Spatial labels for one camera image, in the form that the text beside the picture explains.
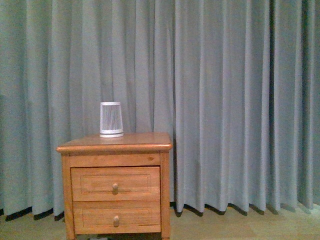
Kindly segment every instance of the bedside table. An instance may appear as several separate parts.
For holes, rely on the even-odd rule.
[[[157,232],[169,240],[171,148],[165,132],[97,134],[58,146],[67,240]]]

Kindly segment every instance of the gray-blue curtain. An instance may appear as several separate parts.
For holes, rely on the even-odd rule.
[[[169,132],[171,201],[320,204],[320,1],[2,0],[0,209],[64,210],[55,148]]]
[[[175,2],[177,210],[320,204],[320,2]]]

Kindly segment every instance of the floor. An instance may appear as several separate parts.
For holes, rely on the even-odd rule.
[[[302,205],[293,209],[284,206],[280,211],[266,210],[261,215],[250,209],[247,216],[235,207],[224,215],[206,208],[203,215],[184,209],[177,216],[171,209],[171,240],[320,240],[320,206],[313,210]],[[123,235],[79,235],[78,240],[160,240],[158,233]],[[31,214],[5,222],[0,216],[0,240],[65,240],[65,223],[48,216],[33,221]]]

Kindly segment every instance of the white cylindrical object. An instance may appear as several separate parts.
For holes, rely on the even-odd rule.
[[[100,137],[115,138],[124,135],[121,104],[116,101],[100,103]]]

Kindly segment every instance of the wooden knob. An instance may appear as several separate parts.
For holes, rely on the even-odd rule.
[[[117,216],[114,216],[114,218],[113,218],[113,226],[119,227],[119,225],[120,225],[119,216],[118,216],[118,215],[117,215]]]
[[[114,183],[113,185],[112,185],[112,194],[113,195],[117,195],[118,194],[118,183]]]
[[[118,183],[114,183],[114,184],[112,185],[112,189],[115,190],[115,191],[118,190],[118,187],[119,187],[119,186],[118,186]]]

